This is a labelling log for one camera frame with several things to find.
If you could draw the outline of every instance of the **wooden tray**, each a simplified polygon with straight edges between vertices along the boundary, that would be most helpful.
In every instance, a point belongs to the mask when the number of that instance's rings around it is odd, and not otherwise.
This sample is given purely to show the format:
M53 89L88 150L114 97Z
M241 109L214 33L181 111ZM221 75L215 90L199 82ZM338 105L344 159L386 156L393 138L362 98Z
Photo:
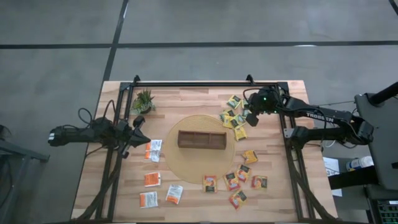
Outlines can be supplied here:
M225 149L226 133L178 131L178 146L195 149Z

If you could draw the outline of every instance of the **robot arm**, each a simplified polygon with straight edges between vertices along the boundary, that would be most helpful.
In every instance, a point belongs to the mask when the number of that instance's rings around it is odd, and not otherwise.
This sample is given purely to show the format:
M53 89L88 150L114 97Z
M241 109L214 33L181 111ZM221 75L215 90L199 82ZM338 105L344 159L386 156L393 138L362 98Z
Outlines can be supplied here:
M133 122L134 128L125 120L120 120L114 126L112 121L102 117L93 120L87 128L58 126L51 130L48 143L51 146L64 146L70 142L98 142L112 149L121 146L118 151L123 158L127 158L129 146L137 147L150 142L141 132L144 122L144 117L138 116Z
M251 126L258 123L259 114L280 113L285 116L299 118L308 117L338 125L337 128L308 129L297 126L284 130L288 143L295 149L302 149L306 142L312 140L337 140L352 144L366 145L373 140L373 126L359 116L348 111L338 111L319 106L308 105L306 102L287 95L281 95L276 89L263 87L250 95L248 109L251 111L246 121Z

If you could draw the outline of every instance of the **wooden tabletop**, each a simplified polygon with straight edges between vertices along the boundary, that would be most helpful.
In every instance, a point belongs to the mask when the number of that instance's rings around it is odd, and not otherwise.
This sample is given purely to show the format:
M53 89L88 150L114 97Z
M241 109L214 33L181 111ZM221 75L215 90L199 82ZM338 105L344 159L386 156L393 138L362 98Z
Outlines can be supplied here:
M308 102L304 82L288 81L290 95ZM109 100L117 100L120 82L104 82L99 99L96 117L104 113ZM228 108L226 102L231 95L242 97L244 87L153 87L150 88L156 105L156 111L145 115L146 122L141 131L151 139L165 139L170 129L182 118L193 114L208 114L219 118L219 114ZM134 88L134 95L142 88ZM108 111L107 118L113 120L113 112ZM136 116L130 116L130 125ZM296 119L298 126L313 127L308 118ZM247 203L238 211L228 201L232 192L226 190L222 179L218 180L218 193L202 192L202 185L184 182L167 167L161 154L160 162L144 160L144 146L131 147L130 155L123 160L119 180L118 196L114 211L114 222L294 222L297 221L293 193L287 167L284 141L277 114L260 115L256 127L245 125L248 138L235 144L236 155L231 171L243 162L241 154L253 149L259 161L250 164L252 175L268 176L267 190L253 190L250 184L242 184L243 192L248 196ZM98 148L90 144L88 151ZM320 203L337 216L333 197L326 176L326 170L320 148L306 146L303 149L310 188ZM98 193L103 175L106 150L100 150L86 158L80 184L73 208L72 218L82 214ZM162 185L144 187L144 174L160 172ZM170 184L184 187L181 201L174 205L165 201ZM139 193L157 191L157 208L140 208ZM108 207L108 191L104 207ZM304 216L307 208L303 193L300 191Z

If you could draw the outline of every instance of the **potted plant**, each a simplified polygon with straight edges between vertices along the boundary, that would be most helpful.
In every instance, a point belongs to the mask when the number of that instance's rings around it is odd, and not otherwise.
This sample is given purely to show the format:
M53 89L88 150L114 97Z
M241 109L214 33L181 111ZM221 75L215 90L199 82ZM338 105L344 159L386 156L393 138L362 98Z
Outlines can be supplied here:
M132 102L131 110L134 114L146 114L150 110L155 110L155 105L152 102L154 96L150 96L150 90L142 90L137 93L137 98Z

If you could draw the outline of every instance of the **gray floor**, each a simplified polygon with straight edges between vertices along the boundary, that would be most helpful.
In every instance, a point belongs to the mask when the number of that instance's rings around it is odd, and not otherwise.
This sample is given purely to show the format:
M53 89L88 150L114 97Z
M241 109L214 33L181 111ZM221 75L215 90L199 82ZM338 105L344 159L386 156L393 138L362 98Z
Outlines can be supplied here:
M1 44L111 43L122 0L0 1ZM120 43L398 40L387 0L130 0ZM69 219L85 144L50 147L49 131L81 126L94 112L109 49L0 50L0 123L9 139L51 154L34 162L13 223ZM119 49L110 80L305 80L313 104L353 100L397 80L397 46ZM335 105L353 110L354 104ZM325 149L329 157L368 155L366 147ZM336 199L344 220L365 222Z

